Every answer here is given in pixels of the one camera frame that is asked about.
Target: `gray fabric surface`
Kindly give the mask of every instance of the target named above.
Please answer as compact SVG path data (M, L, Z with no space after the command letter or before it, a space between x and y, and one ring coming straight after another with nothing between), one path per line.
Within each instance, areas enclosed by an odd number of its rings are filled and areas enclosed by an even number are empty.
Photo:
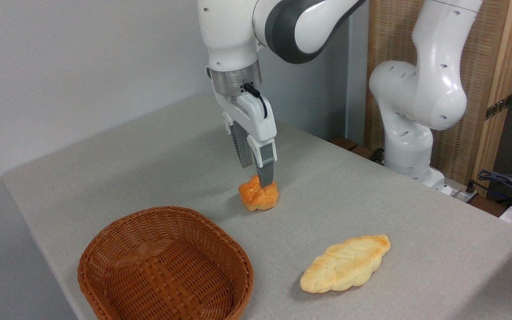
M95 316L76 268L112 221L193 208L245 249L243 319L512 319L512 225L319 138L278 124L278 205L248 212L242 170L214 97L201 96L17 168L4 182L80 319ZM331 244L388 235L367 284L308 294L299 278Z

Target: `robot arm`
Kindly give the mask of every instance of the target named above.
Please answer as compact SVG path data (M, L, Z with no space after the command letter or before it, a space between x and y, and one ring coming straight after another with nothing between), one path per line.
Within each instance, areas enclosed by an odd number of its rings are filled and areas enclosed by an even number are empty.
M481 0L424 0L412 40L417 64L386 61L369 81L385 132L384 165L443 190L444 177L429 167L430 129L451 128L465 113L460 61Z
M260 186L272 184L276 122L258 91L258 50L269 47L290 63L325 48L335 29L365 0L197 0L207 74L242 167L256 163Z

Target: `flat bread loaf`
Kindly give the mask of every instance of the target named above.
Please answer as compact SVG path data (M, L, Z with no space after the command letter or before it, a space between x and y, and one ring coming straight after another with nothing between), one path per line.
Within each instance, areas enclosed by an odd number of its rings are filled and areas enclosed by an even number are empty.
M242 204L249 211L273 208L278 203L279 196L276 181L272 182L270 186L260 188L258 175L253 176L247 183L241 184L238 187L238 194L240 194Z
M390 250L386 235L363 236L345 240L315 258L300 279L301 290L324 293L343 291L365 284Z

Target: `brown woven basket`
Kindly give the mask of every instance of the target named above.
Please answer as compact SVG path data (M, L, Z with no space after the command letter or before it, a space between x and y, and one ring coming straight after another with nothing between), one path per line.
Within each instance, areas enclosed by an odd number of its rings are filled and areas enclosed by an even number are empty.
M238 319L253 277L236 241L180 207L114 221L91 241L78 269L80 289L101 320Z

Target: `hinge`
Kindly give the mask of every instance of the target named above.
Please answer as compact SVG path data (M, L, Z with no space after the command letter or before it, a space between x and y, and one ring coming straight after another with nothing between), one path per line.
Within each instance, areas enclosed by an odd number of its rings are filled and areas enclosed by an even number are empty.
M511 103L511 95L506 97L505 99L499 101L498 103L492 105L487 108L487 112L485 113L485 119L489 120L489 118L495 116L497 113L508 108L508 105Z

